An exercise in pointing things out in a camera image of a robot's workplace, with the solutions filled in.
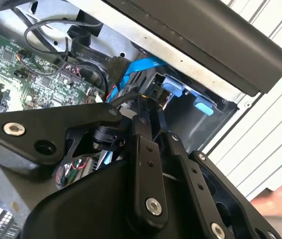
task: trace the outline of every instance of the green circuit board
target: green circuit board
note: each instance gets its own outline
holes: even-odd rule
[[[93,103],[102,92],[66,66],[54,76],[38,76],[25,69],[17,59],[23,49],[0,36],[0,112],[30,110]],[[25,62],[32,69],[51,73],[57,66],[30,53]]]

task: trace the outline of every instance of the capacitor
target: capacitor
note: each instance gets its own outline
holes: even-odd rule
[[[32,101],[32,96],[26,96],[27,101]]]

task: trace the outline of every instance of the silver screw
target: silver screw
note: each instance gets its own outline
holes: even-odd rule
[[[225,239],[226,235],[224,230],[217,223],[211,224],[211,230],[218,239]]]
[[[7,123],[3,126],[3,131],[12,136],[22,136],[26,133],[26,129],[19,123]]]
[[[149,198],[145,202],[147,210],[154,216],[162,214],[162,206],[155,198]]]
[[[251,107],[251,105],[252,105],[252,103],[251,103],[251,102],[246,102],[246,103],[245,103],[245,108],[250,108],[250,107]]]
[[[268,231],[268,234],[271,239],[277,239],[276,236],[271,231]]]
[[[172,134],[172,139],[175,140],[175,141],[179,141],[179,138],[174,134]]]
[[[110,113],[111,115],[117,116],[117,112],[114,111],[114,110],[109,110],[109,113]]]
[[[198,155],[198,157],[199,157],[201,160],[203,160],[203,161],[206,160],[206,158],[204,157],[204,155],[202,155],[201,153]]]
[[[146,120],[144,118],[140,118],[140,121],[143,123],[143,124],[146,124]]]

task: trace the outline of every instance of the black cable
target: black cable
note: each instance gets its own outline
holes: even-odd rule
[[[132,93],[132,94],[127,94],[121,97],[116,98],[115,100],[111,101],[110,104],[113,105],[114,107],[118,107],[121,104],[127,102],[127,101],[132,101],[135,100],[137,97],[144,97],[147,98],[147,96],[139,94],[139,93]]]
[[[104,83],[104,98],[103,98],[103,102],[106,101],[106,97],[109,93],[109,86],[107,83],[107,79],[106,79],[106,74],[105,72],[100,69],[97,65],[91,63],[91,62],[81,62],[81,65],[79,65],[89,71],[92,71],[94,73],[97,74],[97,76],[103,81]]]
[[[89,71],[95,72],[97,74],[97,76],[103,81],[104,83],[104,99],[103,101],[106,101],[106,96],[108,95],[109,89],[108,89],[108,83],[107,83],[107,79],[106,79],[106,74],[103,70],[101,70],[98,66],[89,63],[89,62],[77,62],[77,63],[70,63],[67,61],[68,55],[69,55],[69,43],[68,43],[68,38],[66,38],[66,51],[65,52],[58,52],[46,39],[45,37],[42,35],[42,33],[40,33],[40,31],[37,29],[41,26],[44,26],[46,24],[52,23],[52,22],[64,22],[64,23],[69,23],[71,22],[72,24],[76,24],[76,25],[80,25],[82,23],[82,25],[88,26],[90,24],[84,23],[84,22],[78,22],[78,21],[70,21],[70,20],[66,20],[66,19],[62,19],[62,20],[46,20],[46,21],[41,21],[38,22],[36,24],[32,24],[29,19],[17,8],[13,8],[12,11],[25,23],[25,25],[28,27],[28,29],[25,31],[24,33],[24,38],[25,41],[27,43],[27,45],[33,49],[34,51],[40,52],[40,53],[45,53],[45,54],[52,54],[58,57],[58,59],[60,59],[63,62],[62,67],[60,67],[58,70],[56,70],[53,73],[50,74],[40,74],[32,69],[30,69],[24,62],[21,61],[21,64],[26,67],[30,72],[32,72],[33,74],[39,74],[41,76],[52,76],[55,74],[58,74],[64,67],[64,64],[67,65],[75,65],[78,67],[83,67],[86,68]],[[35,47],[33,47],[28,39],[27,39],[27,34],[28,32],[32,31],[32,33],[37,37],[37,39],[50,51],[41,51]]]
[[[27,26],[27,27],[31,27],[32,23],[29,21],[29,19],[16,7],[11,9],[13,13],[15,13],[20,20],[23,21],[23,23]],[[47,41],[45,39],[45,37],[40,33],[39,30],[35,29],[32,31],[32,33],[35,35],[35,37],[37,37],[37,39],[50,51],[52,52],[57,52],[57,50],[49,43],[49,41]],[[69,42],[68,39],[66,38],[66,51],[65,54],[67,55],[69,52]],[[57,75],[58,73],[60,73],[64,67],[64,64],[62,64],[61,67],[59,67],[56,71],[52,72],[52,73],[42,73],[42,72],[38,72],[34,69],[31,69],[25,62],[23,62],[23,59],[21,58],[20,61],[21,65],[23,67],[25,67],[29,72],[31,72],[32,74],[36,74],[39,76],[54,76]]]
[[[18,8],[14,7],[11,8],[12,12],[15,13],[20,20],[22,20],[22,22],[27,26],[27,27],[31,27],[32,26],[32,22],[22,13],[21,10],[19,10]],[[42,33],[38,30],[35,29],[32,31],[32,33],[35,35],[35,37],[37,37],[37,39],[50,51],[52,52],[57,52],[57,50],[50,44],[49,41],[46,40],[46,38],[42,35]]]
[[[36,52],[39,52],[39,53],[44,53],[44,54],[49,54],[49,55],[64,55],[65,52],[51,52],[51,51],[43,51],[43,50],[40,50],[34,46],[32,46],[28,39],[27,39],[27,35],[30,31],[33,31],[33,30],[36,30],[37,28],[39,27],[42,27],[44,25],[47,25],[47,24],[51,24],[51,23],[64,23],[64,24],[73,24],[73,25],[78,25],[78,26],[88,26],[88,27],[95,27],[95,26],[100,26],[102,23],[98,23],[98,24],[89,24],[89,23],[85,23],[85,22],[81,22],[81,21],[73,21],[73,20],[67,20],[67,19],[56,19],[56,20],[44,20],[44,21],[40,21],[36,24],[33,24],[32,26],[30,26],[24,33],[23,37],[26,41],[26,43],[29,45],[29,47],[36,51]]]

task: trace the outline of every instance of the perforated metal panel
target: perforated metal panel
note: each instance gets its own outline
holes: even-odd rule
[[[282,0],[224,0],[282,47]],[[249,200],[282,186],[282,79],[210,154]]]
[[[20,233],[18,224],[9,212],[0,214],[0,239],[16,239]]]

